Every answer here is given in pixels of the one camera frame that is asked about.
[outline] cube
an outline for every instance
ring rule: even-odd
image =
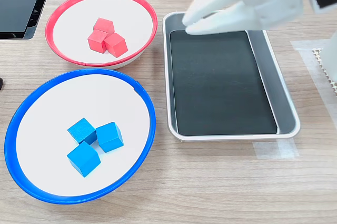
[[[94,30],[93,33],[88,38],[90,49],[99,52],[101,54],[104,54],[106,51],[106,46],[104,43],[106,37],[107,37],[106,32]]]
[[[111,35],[115,32],[114,24],[110,20],[105,20],[104,18],[99,18],[94,25],[94,30],[99,30]]]
[[[124,145],[121,131],[115,122],[96,128],[98,144],[105,153]]]
[[[89,145],[97,140],[96,130],[90,125],[90,123],[85,119],[81,119],[76,124],[68,129],[68,132],[77,141],[78,144],[86,142]]]
[[[85,141],[70,152],[67,157],[83,177],[86,177],[101,163],[98,153]]]
[[[120,57],[128,50],[125,39],[117,33],[108,36],[104,42],[109,53],[116,58]]]

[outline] gray tray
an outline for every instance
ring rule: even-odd
[[[163,19],[168,128],[181,141],[292,138],[300,120],[266,31],[190,36]]]

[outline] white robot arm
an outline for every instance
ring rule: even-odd
[[[314,11],[324,13],[337,0],[310,0]],[[214,13],[230,6],[228,9]],[[303,13],[303,0],[194,0],[183,23],[191,35],[268,30]]]

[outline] wooden table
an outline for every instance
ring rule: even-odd
[[[37,87],[79,69],[48,47],[44,28],[65,0],[47,0],[31,40],[0,41],[0,141],[21,102]],[[148,0],[161,22],[191,0]],[[166,122],[162,28],[140,60],[120,69],[140,81],[157,115],[156,137],[140,167],[117,191],[81,205],[57,206],[27,195],[8,173],[0,149],[0,223],[337,223],[337,133],[291,40],[329,38],[336,12],[305,15],[269,31],[302,121],[300,157],[261,160],[252,142],[181,143]]]

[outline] clear tape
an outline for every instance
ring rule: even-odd
[[[329,40],[292,41],[291,44],[301,55],[305,66],[325,104],[326,109],[337,129],[337,96],[335,83],[321,68],[319,51],[324,48]]]
[[[258,159],[294,159],[299,156],[294,139],[253,142],[253,146]]]

